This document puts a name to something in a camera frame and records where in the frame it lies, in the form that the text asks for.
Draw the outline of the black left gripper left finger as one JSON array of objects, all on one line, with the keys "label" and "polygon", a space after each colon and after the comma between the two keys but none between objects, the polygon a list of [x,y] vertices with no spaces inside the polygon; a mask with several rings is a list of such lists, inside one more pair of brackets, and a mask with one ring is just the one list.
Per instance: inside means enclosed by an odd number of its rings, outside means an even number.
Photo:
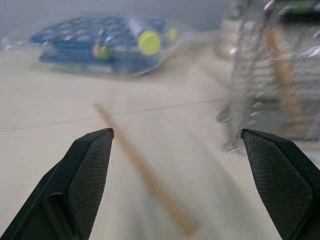
[{"label": "black left gripper left finger", "polygon": [[0,240],[89,240],[105,190],[113,128],[76,139],[38,182]]}]

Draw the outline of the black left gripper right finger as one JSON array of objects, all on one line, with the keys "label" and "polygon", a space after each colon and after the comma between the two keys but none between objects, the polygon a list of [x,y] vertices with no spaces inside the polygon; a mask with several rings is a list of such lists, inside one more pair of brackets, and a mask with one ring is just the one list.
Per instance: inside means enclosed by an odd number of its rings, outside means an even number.
[{"label": "black left gripper right finger", "polygon": [[257,192],[282,240],[320,240],[320,169],[290,140],[242,129]]}]

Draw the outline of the wooden chopstick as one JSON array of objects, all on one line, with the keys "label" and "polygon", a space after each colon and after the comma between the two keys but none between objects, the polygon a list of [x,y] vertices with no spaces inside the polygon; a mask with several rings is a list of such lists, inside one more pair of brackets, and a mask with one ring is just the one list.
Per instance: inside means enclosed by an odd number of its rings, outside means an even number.
[{"label": "wooden chopstick", "polygon": [[293,70],[290,62],[286,60],[286,48],[280,30],[266,26],[263,30],[263,43],[272,60],[273,74],[280,90],[282,108],[287,117],[287,127],[281,131],[292,137],[306,136],[308,126],[297,96]]},{"label": "wooden chopstick", "polygon": [[133,145],[128,140],[126,134],[119,127],[116,127],[115,121],[99,103],[94,104],[94,108],[99,114],[104,123],[113,128],[115,137],[122,145],[123,150],[128,154],[128,158],[135,166],[141,177],[152,189],[154,194],[162,202],[164,207],[170,212],[172,217],[176,220],[177,224],[186,235],[186,240],[201,240],[201,235],[197,226],[189,219],[188,215],[183,211],[180,205],[175,201],[171,194],[164,188],[152,171],[148,168],[144,159],[139,152],[135,150]]}]

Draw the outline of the tube with yellow-green cap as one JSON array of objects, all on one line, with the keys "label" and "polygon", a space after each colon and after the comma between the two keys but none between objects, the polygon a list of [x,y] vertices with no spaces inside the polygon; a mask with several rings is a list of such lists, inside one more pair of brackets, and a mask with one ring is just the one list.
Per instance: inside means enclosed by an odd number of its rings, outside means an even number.
[{"label": "tube with yellow-green cap", "polygon": [[162,38],[145,19],[136,16],[128,17],[127,26],[143,55],[153,56],[159,52]]},{"label": "tube with yellow-green cap", "polygon": [[111,57],[111,50],[108,45],[94,45],[92,54],[96,59],[108,60]]},{"label": "tube with yellow-green cap", "polygon": [[174,43],[177,40],[177,29],[175,27],[170,27],[167,31],[167,38],[170,43]]}]

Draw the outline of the blue test tube rack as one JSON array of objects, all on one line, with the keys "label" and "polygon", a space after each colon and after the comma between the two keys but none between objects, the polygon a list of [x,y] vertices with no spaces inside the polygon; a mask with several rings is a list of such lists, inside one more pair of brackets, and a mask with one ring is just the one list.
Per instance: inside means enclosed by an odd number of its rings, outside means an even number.
[{"label": "blue test tube rack", "polygon": [[[155,55],[146,56],[138,48],[136,39],[127,25],[133,16],[107,15],[80,16],[47,26],[30,37],[32,43],[44,48],[42,62],[80,66],[110,67],[113,70],[144,71],[155,67],[165,46],[166,20],[144,18],[161,37],[161,48]],[[109,59],[93,55],[94,45],[108,45]]]}]

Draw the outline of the clear plastic bag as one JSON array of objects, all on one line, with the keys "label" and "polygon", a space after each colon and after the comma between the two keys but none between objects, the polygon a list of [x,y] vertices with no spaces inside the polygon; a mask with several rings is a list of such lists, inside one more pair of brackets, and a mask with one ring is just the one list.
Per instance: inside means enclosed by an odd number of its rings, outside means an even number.
[{"label": "clear plastic bag", "polygon": [[157,69],[194,35],[171,18],[85,12],[10,33],[0,48],[39,49],[41,63],[66,72],[137,77]]}]

